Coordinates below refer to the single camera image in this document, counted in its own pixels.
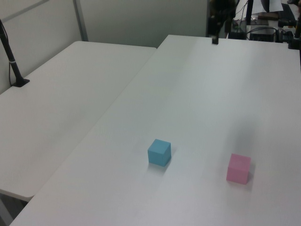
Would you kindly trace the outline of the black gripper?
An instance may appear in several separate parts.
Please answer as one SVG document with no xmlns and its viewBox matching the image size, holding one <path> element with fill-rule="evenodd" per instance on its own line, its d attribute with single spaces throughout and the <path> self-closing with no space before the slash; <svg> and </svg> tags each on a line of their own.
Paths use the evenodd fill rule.
<svg viewBox="0 0 301 226">
<path fill-rule="evenodd" d="M 218 20 L 225 21 L 225 32 L 231 32 L 232 19 L 236 15 L 236 0 L 211 0 L 210 17 L 207 22 L 207 33 L 212 38 L 212 44 L 218 44 L 219 25 Z"/>
</svg>

